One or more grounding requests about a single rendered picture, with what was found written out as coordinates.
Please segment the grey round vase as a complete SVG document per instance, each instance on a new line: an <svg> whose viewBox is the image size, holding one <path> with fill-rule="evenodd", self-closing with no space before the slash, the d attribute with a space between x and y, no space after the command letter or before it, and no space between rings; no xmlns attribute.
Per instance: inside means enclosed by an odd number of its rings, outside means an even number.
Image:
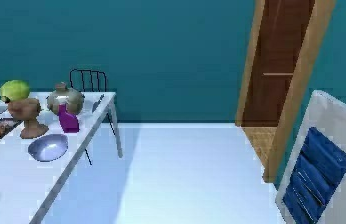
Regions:
<svg viewBox="0 0 346 224"><path fill-rule="evenodd" d="M84 99L81 92L61 82L55 85L55 90L47 97L47 108L57 115L59 106L65 105L68 113L78 115L82 111Z"/></svg>

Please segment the brown bust statue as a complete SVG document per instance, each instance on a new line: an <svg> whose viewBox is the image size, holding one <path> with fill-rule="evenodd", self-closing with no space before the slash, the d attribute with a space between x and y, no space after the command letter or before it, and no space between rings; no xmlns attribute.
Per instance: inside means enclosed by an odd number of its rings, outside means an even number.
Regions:
<svg viewBox="0 0 346 224"><path fill-rule="evenodd" d="M41 112L38 99L26 98L12 101L8 104L8 111L14 119L21 120L24 128L20 133L22 139L34 139L44 135L49 128L38 122L37 117Z"/></svg>

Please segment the grey knife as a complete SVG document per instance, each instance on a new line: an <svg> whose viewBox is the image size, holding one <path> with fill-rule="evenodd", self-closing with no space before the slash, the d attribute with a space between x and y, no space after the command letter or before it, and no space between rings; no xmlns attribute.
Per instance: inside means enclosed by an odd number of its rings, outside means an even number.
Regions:
<svg viewBox="0 0 346 224"><path fill-rule="evenodd" d="M95 110L97 109L97 107L99 106L99 104L101 103L101 101L102 101L102 99L104 98L104 94L102 94L101 96L100 96L100 98L93 104L93 107L92 107L92 113L94 113L95 112Z"/></svg>

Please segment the purple bottle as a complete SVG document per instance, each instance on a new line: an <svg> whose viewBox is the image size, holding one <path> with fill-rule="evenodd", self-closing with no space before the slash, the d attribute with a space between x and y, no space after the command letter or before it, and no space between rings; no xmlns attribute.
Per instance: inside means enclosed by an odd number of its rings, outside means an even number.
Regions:
<svg viewBox="0 0 346 224"><path fill-rule="evenodd" d="M77 133L79 131L79 122L76 115L68 113L65 104L59 105L59 122L65 133Z"/></svg>

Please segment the blue towel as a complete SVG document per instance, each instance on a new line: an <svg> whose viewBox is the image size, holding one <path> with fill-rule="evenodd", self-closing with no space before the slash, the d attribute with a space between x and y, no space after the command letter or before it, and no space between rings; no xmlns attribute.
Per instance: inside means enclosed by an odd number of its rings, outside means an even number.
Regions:
<svg viewBox="0 0 346 224"><path fill-rule="evenodd" d="M346 153L311 127L282 198L296 224L318 222L345 173Z"/></svg>

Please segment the brown wooden door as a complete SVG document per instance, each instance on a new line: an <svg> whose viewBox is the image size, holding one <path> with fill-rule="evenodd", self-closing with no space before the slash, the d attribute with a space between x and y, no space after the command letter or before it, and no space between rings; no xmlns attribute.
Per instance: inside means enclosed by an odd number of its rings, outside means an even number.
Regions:
<svg viewBox="0 0 346 224"><path fill-rule="evenodd" d="M337 0L254 0L235 124L273 183Z"/></svg>

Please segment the white table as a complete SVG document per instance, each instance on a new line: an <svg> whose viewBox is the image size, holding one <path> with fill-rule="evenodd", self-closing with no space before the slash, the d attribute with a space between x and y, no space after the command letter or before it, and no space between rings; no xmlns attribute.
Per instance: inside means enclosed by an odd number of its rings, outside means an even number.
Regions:
<svg viewBox="0 0 346 224"><path fill-rule="evenodd" d="M68 150L52 162L28 153L31 140L20 137L22 126L0 140L0 224L40 224L63 184L85 152L86 132L68 134Z"/></svg>

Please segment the grey metal bowl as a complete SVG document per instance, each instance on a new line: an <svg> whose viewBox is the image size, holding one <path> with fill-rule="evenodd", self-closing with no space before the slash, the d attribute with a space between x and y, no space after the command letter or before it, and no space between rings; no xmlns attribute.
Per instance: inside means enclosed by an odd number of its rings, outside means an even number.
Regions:
<svg viewBox="0 0 346 224"><path fill-rule="evenodd" d="M34 140L28 153L40 162L51 162L62 157L68 150L68 138L63 134L50 134Z"/></svg>

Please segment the green round fruit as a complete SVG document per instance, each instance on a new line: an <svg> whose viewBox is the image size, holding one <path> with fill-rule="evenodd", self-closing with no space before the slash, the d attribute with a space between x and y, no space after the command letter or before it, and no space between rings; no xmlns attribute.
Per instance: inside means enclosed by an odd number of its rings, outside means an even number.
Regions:
<svg viewBox="0 0 346 224"><path fill-rule="evenodd" d="M4 103L26 99L29 96L30 87L22 80L11 80L0 87L0 97Z"/></svg>

